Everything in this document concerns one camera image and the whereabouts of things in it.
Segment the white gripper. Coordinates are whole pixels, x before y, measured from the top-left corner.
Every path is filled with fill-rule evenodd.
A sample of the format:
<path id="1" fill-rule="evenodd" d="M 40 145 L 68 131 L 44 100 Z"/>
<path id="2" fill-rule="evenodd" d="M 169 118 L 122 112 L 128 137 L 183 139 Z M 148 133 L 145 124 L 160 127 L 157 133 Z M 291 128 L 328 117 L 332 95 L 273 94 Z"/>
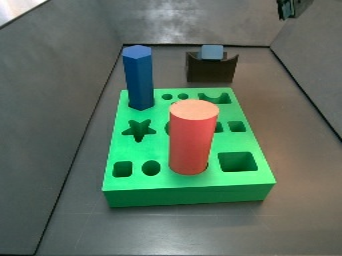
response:
<path id="1" fill-rule="evenodd" d="M 297 18 L 312 2 L 313 0 L 276 0 L 279 19 Z"/>

